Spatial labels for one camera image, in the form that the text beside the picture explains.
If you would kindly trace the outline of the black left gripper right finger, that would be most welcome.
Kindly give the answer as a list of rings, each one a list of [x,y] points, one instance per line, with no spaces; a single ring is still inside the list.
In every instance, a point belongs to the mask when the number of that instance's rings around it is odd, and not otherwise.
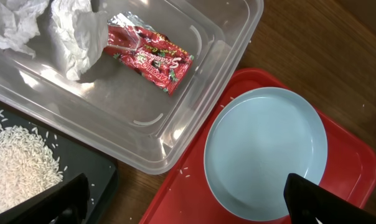
[[[298,174],[288,174],[283,195],[292,223],[376,224],[375,216]]]

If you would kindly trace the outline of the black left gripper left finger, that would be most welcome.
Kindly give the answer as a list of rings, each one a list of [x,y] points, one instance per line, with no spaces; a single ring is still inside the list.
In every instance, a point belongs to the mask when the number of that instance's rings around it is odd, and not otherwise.
[[[82,223],[90,190],[85,174],[61,182],[0,213],[1,223]]]

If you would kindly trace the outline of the white rice pile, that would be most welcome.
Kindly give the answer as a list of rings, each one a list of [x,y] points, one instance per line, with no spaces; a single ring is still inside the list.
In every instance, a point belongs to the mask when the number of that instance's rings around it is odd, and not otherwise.
[[[68,166],[54,155],[58,136],[0,109],[0,214],[61,183]]]

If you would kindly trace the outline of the red snack wrapper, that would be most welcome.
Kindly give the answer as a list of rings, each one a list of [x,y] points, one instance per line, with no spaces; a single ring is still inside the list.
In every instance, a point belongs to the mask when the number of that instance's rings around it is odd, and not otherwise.
[[[107,24],[104,52],[172,95],[194,56],[130,12],[113,16]]]

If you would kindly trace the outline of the white tissue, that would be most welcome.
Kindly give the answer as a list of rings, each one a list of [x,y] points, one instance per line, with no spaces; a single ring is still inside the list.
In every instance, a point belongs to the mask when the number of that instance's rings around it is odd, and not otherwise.
[[[93,11],[91,1],[0,1],[0,49],[35,57],[27,43],[40,35],[38,18],[46,9],[60,67],[69,80],[77,81],[98,61],[108,42],[110,16]]]

